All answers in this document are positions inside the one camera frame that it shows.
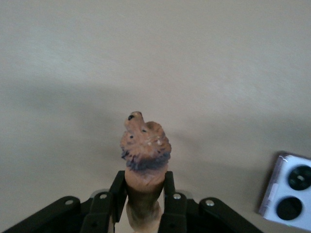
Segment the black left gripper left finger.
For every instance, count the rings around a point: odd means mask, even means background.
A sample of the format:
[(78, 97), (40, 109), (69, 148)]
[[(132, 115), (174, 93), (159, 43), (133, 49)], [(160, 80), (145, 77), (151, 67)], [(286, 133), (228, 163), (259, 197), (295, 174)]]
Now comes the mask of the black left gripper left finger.
[(114, 233), (115, 224), (121, 219), (127, 199), (125, 171), (117, 173), (111, 187), (91, 198), (89, 213), (85, 216), (81, 232)]

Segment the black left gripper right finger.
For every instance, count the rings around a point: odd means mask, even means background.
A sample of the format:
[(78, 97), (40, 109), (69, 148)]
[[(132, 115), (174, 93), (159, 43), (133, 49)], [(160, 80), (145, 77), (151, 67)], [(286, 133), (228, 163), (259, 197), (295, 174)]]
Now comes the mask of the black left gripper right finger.
[(162, 214), (160, 233), (192, 233), (191, 219), (188, 215), (188, 201), (193, 195), (186, 190), (176, 189), (173, 172), (165, 174), (164, 181), (164, 212)]

